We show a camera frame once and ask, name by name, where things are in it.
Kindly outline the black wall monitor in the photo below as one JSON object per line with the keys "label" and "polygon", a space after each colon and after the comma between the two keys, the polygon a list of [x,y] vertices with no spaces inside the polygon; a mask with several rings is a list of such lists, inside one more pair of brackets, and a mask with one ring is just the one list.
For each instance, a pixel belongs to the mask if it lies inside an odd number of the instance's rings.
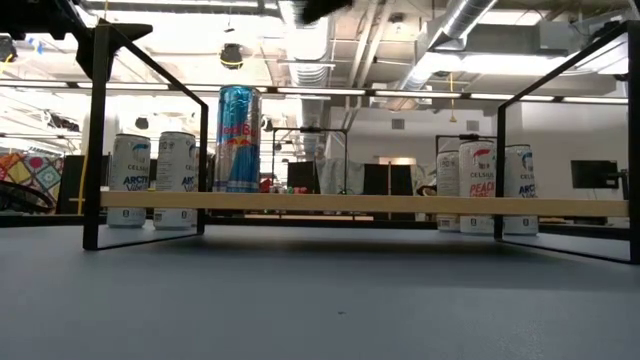
{"label": "black wall monitor", "polygon": [[572,160],[572,186],[574,189],[625,189],[627,175],[612,160]]}

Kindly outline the Celsius Peach Vibe can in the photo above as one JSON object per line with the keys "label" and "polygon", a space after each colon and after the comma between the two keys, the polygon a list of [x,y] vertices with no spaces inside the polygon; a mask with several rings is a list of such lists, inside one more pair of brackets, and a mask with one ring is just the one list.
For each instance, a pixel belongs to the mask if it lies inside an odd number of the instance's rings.
{"label": "Celsius Peach Vibe can", "polygon": [[[459,147],[459,196],[494,197],[496,147],[490,140],[463,142]],[[460,231],[466,234],[492,234],[492,215],[461,215]]]}

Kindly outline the wooden shelf with black frame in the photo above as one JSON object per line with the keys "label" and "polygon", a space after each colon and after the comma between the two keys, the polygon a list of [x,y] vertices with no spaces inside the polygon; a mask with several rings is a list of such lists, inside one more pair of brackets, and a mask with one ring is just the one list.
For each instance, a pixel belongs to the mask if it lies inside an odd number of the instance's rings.
{"label": "wooden shelf with black frame", "polygon": [[[516,199],[504,195],[506,110],[559,76],[569,67],[586,59],[610,42],[627,35],[628,37],[628,98],[624,104],[628,108],[628,197],[624,201],[585,201],[554,199]],[[211,193],[201,186],[195,193],[150,193],[150,192],[102,192],[100,189],[100,165],[102,157],[104,115],[106,105],[106,83],[108,80],[108,59],[121,46],[151,66],[177,89],[188,97],[194,94],[156,61],[142,52],[113,24],[101,24],[95,30],[95,41],[91,49],[93,55],[91,112],[89,125],[88,152],[86,159],[86,188],[82,246],[87,251],[98,251],[99,213],[103,207],[154,207],[187,208],[197,210],[203,216],[208,209],[216,210],[294,210],[294,211],[369,211],[369,212],[425,212],[458,215],[494,216],[493,237],[502,241],[502,223],[506,215],[539,216],[612,216],[628,217],[629,257],[628,263],[640,265],[640,21],[626,21],[599,38],[593,44],[559,65],[550,73],[529,87],[509,98],[498,108],[497,119],[497,173],[496,195],[493,198],[431,197],[409,196],[359,196],[359,195],[276,195],[276,194],[225,194]]]}

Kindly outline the vial at top right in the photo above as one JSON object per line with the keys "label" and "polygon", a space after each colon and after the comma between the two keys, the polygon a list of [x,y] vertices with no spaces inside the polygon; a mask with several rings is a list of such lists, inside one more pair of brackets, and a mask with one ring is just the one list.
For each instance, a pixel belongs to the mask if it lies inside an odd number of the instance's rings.
{"label": "vial at top right", "polygon": [[[437,195],[458,197],[459,186],[459,152],[440,152],[437,156],[436,168]],[[438,214],[436,216],[436,222],[439,231],[460,231],[460,219],[456,214]]]}

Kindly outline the round black ceiling fixture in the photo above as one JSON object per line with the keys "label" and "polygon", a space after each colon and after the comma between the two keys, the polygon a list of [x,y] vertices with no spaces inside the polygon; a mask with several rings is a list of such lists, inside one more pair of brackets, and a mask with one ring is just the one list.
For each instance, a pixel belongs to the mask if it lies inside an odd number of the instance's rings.
{"label": "round black ceiling fixture", "polygon": [[242,46],[237,43],[225,43],[219,55],[219,61],[228,70],[239,70],[244,65]]}

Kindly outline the silver ceiling duct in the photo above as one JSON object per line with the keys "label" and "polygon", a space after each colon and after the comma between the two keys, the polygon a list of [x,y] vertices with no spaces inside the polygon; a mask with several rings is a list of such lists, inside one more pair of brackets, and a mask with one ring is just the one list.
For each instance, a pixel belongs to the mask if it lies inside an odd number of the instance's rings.
{"label": "silver ceiling duct", "polygon": [[[320,88],[328,84],[329,67],[320,64],[329,60],[330,17],[324,16],[308,25],[302,23],[304,0],[276,0],[285,28],[287,59],[289,64],[291,86],[303,88]],[[301,108],[297,115],[300,127],[321,127],[323,118],[323,100],[301,100]],[[301,134],[302,154],[305,160],[316,155],[316,148],[322,141],[322,134]]]}
{"label": "silver ceiling duct", "polygon": [[449,0],[445,11],[421,28],[414,42],[415,61],[408,73],[392,87],[397,91],[420,91],[438,72],[451,72],[459,62],[456,54],[498,0]]}

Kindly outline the Red Bull can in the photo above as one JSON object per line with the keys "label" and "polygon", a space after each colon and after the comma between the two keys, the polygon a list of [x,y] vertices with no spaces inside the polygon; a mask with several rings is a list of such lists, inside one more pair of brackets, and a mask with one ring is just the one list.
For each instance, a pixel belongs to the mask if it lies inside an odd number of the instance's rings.
{"label": "Red Bull can", "polygon": [[253,87],[220,89],[213,191],[255,193],[260,181],[261,93]]}

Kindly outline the black table frame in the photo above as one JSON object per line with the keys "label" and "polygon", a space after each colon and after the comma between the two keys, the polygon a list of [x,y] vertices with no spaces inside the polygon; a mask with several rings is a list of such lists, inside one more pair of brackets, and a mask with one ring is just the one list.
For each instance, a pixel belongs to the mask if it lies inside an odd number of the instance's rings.
{"label": "black table frame", "polygon": [[[0,228],[12,227],[47,227],[47,226],[80,226],[83,217],[78,215],[0,215]],[[362,229],[403,229],[403,230],[436,230],[435,222],[392,221],[392,220],[338,220],[335,216],[329,220],[320,219],[285,219],[275,218],[238,218],[238,217],[205,217],[206,225],[228,226],[280,226],[310,228],[362,228]],[[541,224],[539,233],[557,234],[585,238],[629,241],[630,230],[606,226]]]}

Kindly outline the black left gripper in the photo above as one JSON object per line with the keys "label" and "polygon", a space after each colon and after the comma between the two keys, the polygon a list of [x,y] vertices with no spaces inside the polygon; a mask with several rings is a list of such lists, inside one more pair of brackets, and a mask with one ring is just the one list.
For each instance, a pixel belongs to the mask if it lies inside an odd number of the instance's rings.
{"label": "black left gripper", "polygon": [[153,31],[149,24],[99,22],[95,27],[83,26],[75,6],[79,0],[0,0],[0,33],[24,40],[29,33],[48,33],[62,40],[67,33],[78,42],[76,62],[85,75],[93,79],[93,57],[96,29],[108,26],[130,41]]}

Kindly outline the Celsius Arctic Vibe can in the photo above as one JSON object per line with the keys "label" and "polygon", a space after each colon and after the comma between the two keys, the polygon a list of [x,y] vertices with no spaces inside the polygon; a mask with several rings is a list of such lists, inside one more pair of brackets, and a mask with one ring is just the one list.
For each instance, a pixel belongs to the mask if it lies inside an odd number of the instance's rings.
{"label": "Celsius Arctic Vibe can", "polygon": [[[194,192],[196,190],[195,136],[183,132],[163,132],[159,139],[156,167],[157,192]],[[190,228],[195,223],[195,210],[188,208],[155,208],[153,225],[160,230]]]}
{"label": "Celsius Arctic Vibe can", "polygon": [[[505,148],[504,196],[509,198],[536,198],[533,152],[528,144]],[[536,235],[538,217],[534,215],[505,215],[504,233],[508,235]]]}
{"label": "Celsius Arctic Vibe can", "polygon": [[[149,186],[151,141],[147,137],[117,134],[111,155],[109,189],[120,192],[146,191]],[[107,225],[116,228],[139,228],[146,221],[146,209],[109,207]]]}

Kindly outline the colourful patchwork quilt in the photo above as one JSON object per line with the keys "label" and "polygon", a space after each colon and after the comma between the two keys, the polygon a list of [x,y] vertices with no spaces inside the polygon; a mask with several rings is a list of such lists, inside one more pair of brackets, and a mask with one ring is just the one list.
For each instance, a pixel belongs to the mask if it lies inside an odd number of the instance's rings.
{"label": "colourful patchwork quilt", "polygon": [[56,210],[63,175],[63,157],[50,157],[26,153],[0,154],[0,181],[17,184],[40,193],[27,192],[28,200],[41,207],[45,213]]}

